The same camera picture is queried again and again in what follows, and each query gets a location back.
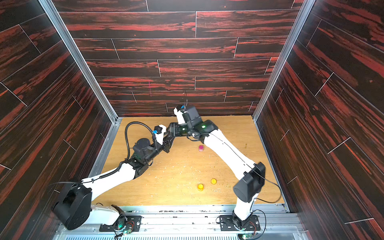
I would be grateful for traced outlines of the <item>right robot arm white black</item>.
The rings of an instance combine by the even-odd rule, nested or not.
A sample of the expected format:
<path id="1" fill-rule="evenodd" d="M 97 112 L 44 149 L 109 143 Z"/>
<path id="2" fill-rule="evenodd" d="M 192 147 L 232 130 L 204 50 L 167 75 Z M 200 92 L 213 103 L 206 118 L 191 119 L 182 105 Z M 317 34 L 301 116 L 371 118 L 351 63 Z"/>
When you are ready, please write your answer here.
<path id="1" fill-rule="evenodd" d="M 174 137 L 192 137 L 214 151 L 232 170 L 239 180 L 233 187 L 237 203 L 232 213 L 235 227 L 242 231 L 250 222 L 254 200 L 265 184 L 266 167 L 256 164 L 242 154 L 224 136 L 211 120 L 203 121 L 193 105 L 179 105 L 174 108 L 178 122 L 167 128 L 168 135 Z"/>

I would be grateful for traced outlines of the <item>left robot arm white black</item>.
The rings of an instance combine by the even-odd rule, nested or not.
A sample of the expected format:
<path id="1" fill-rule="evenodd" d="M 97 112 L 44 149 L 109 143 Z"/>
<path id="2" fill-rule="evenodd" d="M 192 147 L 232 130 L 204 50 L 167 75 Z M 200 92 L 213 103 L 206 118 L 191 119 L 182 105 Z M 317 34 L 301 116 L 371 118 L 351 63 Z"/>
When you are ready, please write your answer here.
<path id="1" fill-rule="evenodd" d="M 53 213 L 68 230 L 83 224 L 100 224 L 117 232 L 123 231 L 129 221 L 121 208 L 116 205 L 97 207 L 92 201 L 114 187 L 140 177 L 160 152 L 170 151 L 174 139 L 171 135 L 154 143 L 146 138 L 139 139 L 132 156 L 120 162 L 117 168 L 80 183 L 66 183 L 53 204 Z"/>

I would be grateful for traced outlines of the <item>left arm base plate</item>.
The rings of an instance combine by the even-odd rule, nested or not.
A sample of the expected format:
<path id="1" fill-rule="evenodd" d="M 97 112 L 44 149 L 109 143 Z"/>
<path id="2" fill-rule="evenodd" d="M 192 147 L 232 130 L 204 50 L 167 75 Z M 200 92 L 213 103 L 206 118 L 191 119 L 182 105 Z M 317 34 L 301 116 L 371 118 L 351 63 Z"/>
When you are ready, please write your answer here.
<path id="1" fill-rule="evenodd" d="M 112 225 L 102 224 L 99 232 L 102 233 L 125 233 L 139 232 L 142 216 L 120 216 Z"/>

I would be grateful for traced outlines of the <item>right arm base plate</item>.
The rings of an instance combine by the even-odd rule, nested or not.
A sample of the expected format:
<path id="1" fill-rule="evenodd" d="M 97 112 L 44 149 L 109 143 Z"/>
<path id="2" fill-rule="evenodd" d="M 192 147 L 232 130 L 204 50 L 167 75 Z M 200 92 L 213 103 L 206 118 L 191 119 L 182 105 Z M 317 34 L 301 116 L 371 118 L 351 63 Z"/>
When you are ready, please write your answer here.
<path id="1" fill-rule="evenodd" d="M 258 216 L 249 215 L 246 220 L 241 220 L 234 215 L 220 215 L 216 218 L 216 223 L 220 225 L 221 231 L 260 231 Z"/>

